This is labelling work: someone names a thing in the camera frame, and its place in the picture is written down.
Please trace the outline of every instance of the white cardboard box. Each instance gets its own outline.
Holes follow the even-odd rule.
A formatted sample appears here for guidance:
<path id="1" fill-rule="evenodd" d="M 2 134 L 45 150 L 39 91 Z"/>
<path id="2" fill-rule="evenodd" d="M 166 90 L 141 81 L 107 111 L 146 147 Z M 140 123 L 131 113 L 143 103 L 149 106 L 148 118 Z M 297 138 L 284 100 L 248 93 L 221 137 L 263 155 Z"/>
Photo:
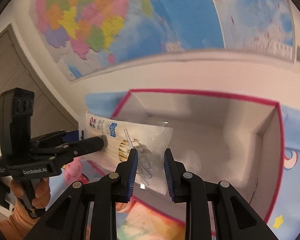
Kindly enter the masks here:
<path id="1" fill-rule="evenodd" d="M 174 129 L 169 145 L 174 159 L 205 181 L 228 180 L 267 222 L 283 167 L 278 102 L 212 91 L 131 90 L 113 117 L 168 122 Z M 185 220 L 185 205 L 173 204 L 168 193 L 136 186 L 134 195 L 158 212 Z"/>

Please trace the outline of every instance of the colorful map regions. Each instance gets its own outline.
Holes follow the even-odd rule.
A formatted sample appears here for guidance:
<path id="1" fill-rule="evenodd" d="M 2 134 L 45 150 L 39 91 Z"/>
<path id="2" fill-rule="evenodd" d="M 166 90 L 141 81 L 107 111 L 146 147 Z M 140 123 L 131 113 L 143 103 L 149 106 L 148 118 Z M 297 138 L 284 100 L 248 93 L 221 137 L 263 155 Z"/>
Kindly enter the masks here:
<path id="1" fill-rule="evenodd" d="M 193 49 L 292 60 L 286 0 L 32 0 L 30 15 L 69 81 L 122 62 Z"/>

